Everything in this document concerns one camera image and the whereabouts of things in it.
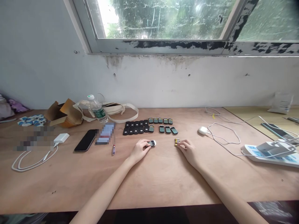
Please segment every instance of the plastic water bottle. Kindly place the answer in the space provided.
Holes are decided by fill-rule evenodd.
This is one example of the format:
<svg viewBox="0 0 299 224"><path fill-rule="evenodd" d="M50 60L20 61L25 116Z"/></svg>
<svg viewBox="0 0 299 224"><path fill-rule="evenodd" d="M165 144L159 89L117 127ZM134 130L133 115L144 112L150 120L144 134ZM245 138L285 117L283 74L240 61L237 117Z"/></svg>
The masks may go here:
<svg viewBox="0 0 299 224"><path fill-rule="evenodd" d="M106 123L108 121L108 117L106 116L106 113L99 101L94 99L94 95L88 95L87 98L90 101L90 109L93 111L97 120L101 123Z"/></svg>

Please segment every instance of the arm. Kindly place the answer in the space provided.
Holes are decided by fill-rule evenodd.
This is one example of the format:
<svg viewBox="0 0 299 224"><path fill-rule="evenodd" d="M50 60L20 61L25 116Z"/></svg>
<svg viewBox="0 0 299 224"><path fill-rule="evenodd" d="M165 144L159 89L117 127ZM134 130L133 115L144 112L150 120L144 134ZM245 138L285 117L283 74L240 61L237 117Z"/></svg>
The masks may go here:
<svg viewBox="0 0 299 224"><path fill-rule="evenodd" d="M151 148L148 143L149 141L150 140L142 139L136 143L131 155L91 196L83 208L72 219L70 224L96 224L99 221L129 170L138 163Z"/></svg>
<svg viewBox="0 0 299 224"><path fill-rule="evenodd" d="M210 187L240 224L268 223L246 201L231 191L219 178L199 162L198 151L188 140L178 143L188 162L204 177Z"/></svg>

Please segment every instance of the white cable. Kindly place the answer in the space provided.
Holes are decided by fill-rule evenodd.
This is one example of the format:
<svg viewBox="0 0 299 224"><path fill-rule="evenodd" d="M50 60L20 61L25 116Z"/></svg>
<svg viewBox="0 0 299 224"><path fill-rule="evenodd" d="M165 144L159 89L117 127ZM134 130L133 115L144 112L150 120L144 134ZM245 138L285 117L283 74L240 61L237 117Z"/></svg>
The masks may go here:
<svg viewBox="0 0 299 224"><path fill-rule="evenodd" d="M225 118L225 117L221 116L221 114L220 114L217 110L215 110L215 109L213 109L213 108L210 108L210 109L212 109L212 110L214 110L214 111L216 111L216 112L218 113L218 114L215 114L215 113L211 113L211 112L209 112L209 111L207 110L207 108L210 108L210 107L207 107L207 106L206 106L206 112L207 112L207 113L209 113L209 114L213 114L213 115L217 115L217 116L220 116L220 117L222 117L222 118ZM259 118L262 119L266 124L268 124L262 117L260 117L260 116L255 116L255 117L259 117ZM230 123L233 123L233 124L241 124L241 123L243 123L243 122L246 122L246 121L243 121L243 122L240 122L240 123L235 123L235 122L233 122L233 121L231 121L231 120L229 120L229 119L227 119L227 120L230 121ZM239 141L238 141L238 142L228 142L228 141L225 140L224 138L214 135L213 132L210 130L210 127L211 127L212 125L214 125L214 124L223 126L223 127L227 128L227 129L230 129L231 131L233 131L234 134L236 135L236 137L238 138ZM223 148L225 148L225 149L226 149L230 154L232 154L233 156L254 156L254 155L247 155L247 154L242 154L242 155L236 155L236 154L233 154L233 153L232 153L231 151L229 151L229 150L228 150L222 143L220 143L219 141L217 141L217 140L215 139L215 137L217 137L217 138L221 138L221 139L223 139L223 140L226 141L228 144L240 144L240 143L241 143L241 140L240 140L239 136L237 135L237 133L236 133L236 131L235 131L234 129L228 128L228 127L226 127L226 126L224 126L224 125L222 125L222 124L220 124L220 123L217 123L217 122L215 122L215 123L211 124L210 126L208 126L207 129L210 131L210 132L207 132L207 134L212 135L213 140L214 140L215 142L217 142L219 145L221 145ZM296 134L296 133L293 133L293 132L290 132L290 131L287 131L287 130L283 130L283 131L286 131L286 132L295 134L295 135L298 136L297 138L299 138L299 135ZM272 155L272 156L255 156L255 157L269 158L269 157L274 157L274 156L278 156L278 155L285 154L285 153L286 153L286 152L278 153L278 154L275 154L275 155Z"/></svg>
<svg viewBox="0 0 299 224"><path fill-rule="evenodd" d="M23 158L25 157L25 156L27 156L31 151L25 151L25 152L23 152L21 155L19 155L18 157L17 157L17 159L13 162L13 164L12 164L12 169L13 170L15 170L15 171L18 171L18 172L25 172L25 171L28 171L28 170L31 170L31 169L33 169L33 168L36 168L36 167L38 167L38 166L40 166L40 165L42 165L43 163L45 163L45 162L47 162L56 152L57 152L57 150L58 150L58 143L56 143L55 145L54 145L54 148L56 147L56 150L54 151L54 153L49 157L49 158L47 158L47 159L45 159L48 155L49 155L49 153L51 152L51 151L49 151L40 161L38 161L37 163L35 163L35 164L33 164L33 165L30 165L30 166L27 166L27 167L21 167L21 162L22 162L22 160L23 160ZM16 162L18 161L18 159L23 155L25 153L25 155L20 159L20 161L19 161L19 163L18 163L18 168L15 168L14 166L15 166L15 164L16 164Z"/></svg>

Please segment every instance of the window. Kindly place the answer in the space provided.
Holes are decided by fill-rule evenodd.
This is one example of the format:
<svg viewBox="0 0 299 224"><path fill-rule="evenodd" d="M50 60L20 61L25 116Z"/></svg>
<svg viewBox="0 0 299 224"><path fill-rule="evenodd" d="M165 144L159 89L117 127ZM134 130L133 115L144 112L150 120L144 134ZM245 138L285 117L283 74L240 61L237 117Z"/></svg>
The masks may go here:
<svg viewBox="0 0 299 224"><path fill-rule="evenodd" d="M299 53L296 0L68 1L92 53Z"/></svg>

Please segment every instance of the window frame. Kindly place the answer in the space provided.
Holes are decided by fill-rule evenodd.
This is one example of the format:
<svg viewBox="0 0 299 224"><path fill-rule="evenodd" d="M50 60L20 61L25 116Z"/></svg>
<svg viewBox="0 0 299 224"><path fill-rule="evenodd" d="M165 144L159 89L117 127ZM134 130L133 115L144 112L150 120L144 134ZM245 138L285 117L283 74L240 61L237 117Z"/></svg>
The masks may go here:
<svg viewBox="0 0 299 224"><path fill-rule="evenodd" d="M221 34L223 40L132 40L97 39L105 37L105 32L101 29L98 30L99 33L96 32L87 0L64 0L82 45L86 46L84 50L88 54L298 56L299 41L236 41L258 1L236 1Z"/></svg>

